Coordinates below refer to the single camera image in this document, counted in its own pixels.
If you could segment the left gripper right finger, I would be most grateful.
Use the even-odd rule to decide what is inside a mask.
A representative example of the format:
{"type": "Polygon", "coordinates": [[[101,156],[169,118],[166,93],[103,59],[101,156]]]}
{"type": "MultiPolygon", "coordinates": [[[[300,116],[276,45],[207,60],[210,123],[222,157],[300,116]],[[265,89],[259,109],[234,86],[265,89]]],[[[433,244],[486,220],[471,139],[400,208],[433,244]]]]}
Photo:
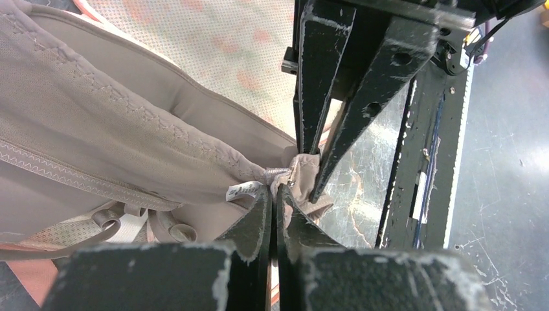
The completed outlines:
{"type": "Polygon", "coordinates": [[[473,266],[453,251],[346,248],[276,195],[282,310],[490,310],[473,266]]]}

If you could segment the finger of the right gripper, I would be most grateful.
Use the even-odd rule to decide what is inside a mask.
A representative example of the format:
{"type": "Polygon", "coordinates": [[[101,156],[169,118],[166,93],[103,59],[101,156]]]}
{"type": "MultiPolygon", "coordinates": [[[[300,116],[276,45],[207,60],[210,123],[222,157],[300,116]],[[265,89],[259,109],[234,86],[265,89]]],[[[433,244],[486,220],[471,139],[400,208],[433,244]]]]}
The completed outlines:
{"type": "Polygon", "coordinates": [[[438,27],[391,18],[370,65],[344,98],[341,115],[324,147],[310,202],[319,200],[345,153],[433,56],[437,41],[438,27]]]}
{"type": "Polygon", "coordinates": [[[303,7],[297,62],[297,137],[301,154],[318,152],[355,15],[356,8],[334,1],[308,1],[303,7]]]}

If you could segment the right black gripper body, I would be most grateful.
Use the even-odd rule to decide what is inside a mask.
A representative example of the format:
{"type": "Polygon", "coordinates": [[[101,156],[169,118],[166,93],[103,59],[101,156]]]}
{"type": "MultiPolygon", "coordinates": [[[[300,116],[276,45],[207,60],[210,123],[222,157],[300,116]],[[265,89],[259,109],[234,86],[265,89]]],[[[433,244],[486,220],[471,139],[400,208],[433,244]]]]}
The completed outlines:
{"type": "MultiPolygon", "coordinates": [[[[295,1],[292,45],[282,63],[285,73],[297,75],[298,32],[301,13],[308,1],[295,1]]],[[[445,54],[463,49],[465,34],[490,19],[511,19],[542,5],[542,1],[334,1],[356,8],[352,32],[346,44],[331,95],[337,100],[366,70],[390,18],[403,17],[438,27],[438,41],[445,54]]]]}

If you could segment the beige taupe bra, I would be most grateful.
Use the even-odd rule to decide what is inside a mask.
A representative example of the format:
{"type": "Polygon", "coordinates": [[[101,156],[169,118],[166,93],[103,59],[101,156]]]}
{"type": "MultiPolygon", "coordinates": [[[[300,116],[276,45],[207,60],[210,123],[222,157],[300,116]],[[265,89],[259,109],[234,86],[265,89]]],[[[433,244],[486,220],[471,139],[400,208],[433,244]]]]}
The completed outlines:
{"type": "Polygon", "coordinates": [[[1,260],[57,259],[123,232],[210,242],[288,185],[310,219],[317,155],[143,45],[1,2],[1,260]]]}

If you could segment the floral peach laundry bag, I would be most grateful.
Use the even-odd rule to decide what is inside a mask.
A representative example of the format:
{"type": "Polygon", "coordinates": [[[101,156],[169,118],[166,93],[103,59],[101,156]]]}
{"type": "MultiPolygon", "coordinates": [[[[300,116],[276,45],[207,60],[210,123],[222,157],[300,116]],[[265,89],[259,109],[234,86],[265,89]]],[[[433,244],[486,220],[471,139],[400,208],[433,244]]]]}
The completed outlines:
{"type": "MultiPolygon", "coordinates": [[[[293,85],[276,66],[290,39],[289,1],[84,1],[83,6],[97,20],[75,16],[165,57],[199,85],[287,135],[286,100],[293,85]]],[[[29,309],[40,307],[58,273],[53,259],[1,262],[25,289],[29,309]]]]}

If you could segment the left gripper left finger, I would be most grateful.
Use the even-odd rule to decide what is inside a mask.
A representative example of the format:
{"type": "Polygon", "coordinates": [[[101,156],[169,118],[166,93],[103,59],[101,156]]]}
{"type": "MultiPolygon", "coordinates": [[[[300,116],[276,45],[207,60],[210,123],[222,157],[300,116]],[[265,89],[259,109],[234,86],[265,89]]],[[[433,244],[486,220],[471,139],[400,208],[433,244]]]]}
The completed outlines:
{"type": "Polygon", "coordinates": [[[269,310],[272,196],[213,242],[111,244],[77,251],[44,310],[269,310]]]}

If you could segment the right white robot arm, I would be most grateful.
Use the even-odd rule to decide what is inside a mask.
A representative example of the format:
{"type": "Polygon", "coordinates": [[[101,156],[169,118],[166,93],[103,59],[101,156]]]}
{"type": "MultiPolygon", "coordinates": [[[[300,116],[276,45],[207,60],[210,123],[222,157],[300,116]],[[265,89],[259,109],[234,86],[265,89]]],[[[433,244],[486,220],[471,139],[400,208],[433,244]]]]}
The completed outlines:
{"type": "Polygon", "coordinates": [[[298,151],[320,154],[309,201],[319,200],[335,167],[371,122],[427,63],[448,76],[466,36],[501,25],[540,1],[296,1],[293,40],[282,62],[295,75],[298,151]]]}

